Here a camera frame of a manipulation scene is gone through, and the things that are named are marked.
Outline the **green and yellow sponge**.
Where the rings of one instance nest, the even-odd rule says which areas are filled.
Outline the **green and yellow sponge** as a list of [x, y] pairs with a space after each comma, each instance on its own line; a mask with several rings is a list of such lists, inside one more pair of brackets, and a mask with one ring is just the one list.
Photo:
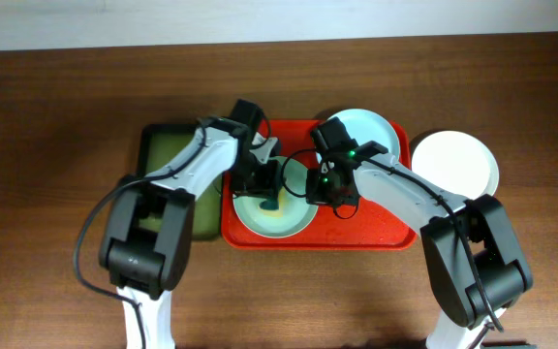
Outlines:
[[288, 203], [288, 193], [282, 188], [276, 198], [260, 202], [259, 209], [270, 216], [282, 216]]

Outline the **pale green plate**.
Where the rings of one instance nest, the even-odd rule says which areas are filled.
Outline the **pale green plate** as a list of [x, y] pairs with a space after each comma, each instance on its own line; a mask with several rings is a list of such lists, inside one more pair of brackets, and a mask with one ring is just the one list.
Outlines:
[[[288, 187], [296, 194], [304, 194], [307, 168], [293, 159], [287, 165], [283, 177]], [[261, 207], [264, 201], [255, 197], [232, 195], [232, 203], [239, 221], [254, 234], [265, 238], [287, 238], [298, 234], [314, 219], [318, 207], [307, 204], [281, 186], [278, 209]]]

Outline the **light blue plate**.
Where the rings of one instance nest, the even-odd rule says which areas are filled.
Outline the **light blue plate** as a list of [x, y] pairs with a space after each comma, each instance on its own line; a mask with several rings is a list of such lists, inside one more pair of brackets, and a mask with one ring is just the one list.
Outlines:
[[336, 112], [327, 121], [332, 119], [342, 122], [348, 135], [355, 139], [358, 145], [375, 142], [384, 146], [394, 160], [400, 161], [399, 136], [390, 122], [378, 113], [366, 109], [347, 109]]

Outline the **white plate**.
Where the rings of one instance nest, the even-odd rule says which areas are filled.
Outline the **white plate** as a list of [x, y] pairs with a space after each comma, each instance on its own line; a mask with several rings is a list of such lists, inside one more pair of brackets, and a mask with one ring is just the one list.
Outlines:
[[412, 171], [451, 193], [476, 199], [493, 196], [500, 172], [491, 150], [474, 136], [452, 130], [430, 132], [411, 142]]

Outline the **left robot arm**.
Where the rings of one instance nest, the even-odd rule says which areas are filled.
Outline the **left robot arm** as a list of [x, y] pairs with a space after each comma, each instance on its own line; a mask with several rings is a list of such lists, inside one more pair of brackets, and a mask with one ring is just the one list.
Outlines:
[[208, 117], [162, 168], [126, 175], [97, 207], [110, 205], [98, 261], [121, 301], [130, 348], [172, 348], [171, 292], [187, 267], [197, 199], [223, 174], [237, 196], [276, 204], [277, 139], [259, 138], [263, 110], [245, 100], [226, 118]]

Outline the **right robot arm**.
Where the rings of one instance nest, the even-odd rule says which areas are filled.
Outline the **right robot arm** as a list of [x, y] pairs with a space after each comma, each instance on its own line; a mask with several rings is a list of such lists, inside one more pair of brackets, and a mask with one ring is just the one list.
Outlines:
[[442, 189], [402, 165], [374, 141], [358, 144], [329, 119], [310, 133], [318, 168], [305, 198], [318, 206], [374, 203], [419, 234], [430, 287], [442, 313], [427, 348], [481, 348], [501, 331], [501, 315], [533, 284], [533, 274], [503, 205]]

